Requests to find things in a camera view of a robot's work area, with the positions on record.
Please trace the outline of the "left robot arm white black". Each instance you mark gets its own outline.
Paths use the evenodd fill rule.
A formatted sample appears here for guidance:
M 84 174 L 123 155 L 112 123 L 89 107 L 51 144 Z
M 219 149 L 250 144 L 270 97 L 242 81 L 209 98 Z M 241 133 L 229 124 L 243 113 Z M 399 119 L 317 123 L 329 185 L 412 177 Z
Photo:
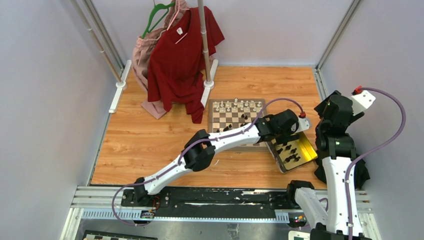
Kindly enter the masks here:
M 201 129 L 187 142 L 174 161 L 158 172 L 136 180 L 133 186 L 134 202 L 142 207 L 149 206 L 153 198 L 169 183 L 185 174 L 208 168 L 214 156 L 220 152 L 241 145 L 287 138 L 309 129 L 310 126 L 306 117 L 298 117 L 287 109 L 275 115 L 256 117 L 239 128 L 223 132 L 208 133 Z

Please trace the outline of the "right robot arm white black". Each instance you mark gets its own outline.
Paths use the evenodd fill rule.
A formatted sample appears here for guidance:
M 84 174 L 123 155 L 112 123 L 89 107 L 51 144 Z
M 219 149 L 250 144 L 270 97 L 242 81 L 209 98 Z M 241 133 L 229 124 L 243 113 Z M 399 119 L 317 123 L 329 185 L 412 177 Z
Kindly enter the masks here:
M 366 239 L 356 204 L 356 146 L 346 131 L 375 99 L 367 90 L 356 90 L 349 97 L 336 90 L 315 107 L 320 118 L 315 144 L 325 173 L 328 208 L 322 206 L 310 182 L 293 180 L 285 195 L 290 208 L 303 210 L 311 240 Z

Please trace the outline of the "gold metal tray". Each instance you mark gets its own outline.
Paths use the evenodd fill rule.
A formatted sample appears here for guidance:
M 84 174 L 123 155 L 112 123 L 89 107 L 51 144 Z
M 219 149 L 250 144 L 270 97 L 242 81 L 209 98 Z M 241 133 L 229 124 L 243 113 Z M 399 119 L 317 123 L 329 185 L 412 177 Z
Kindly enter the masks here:
M 283 174 L 313 162 L 318 157 L 315 148 L 303 132 L 295 133 L 288 139 L 289 141 L 280 143 L 276 139 L 266 142 L 268 150 Z

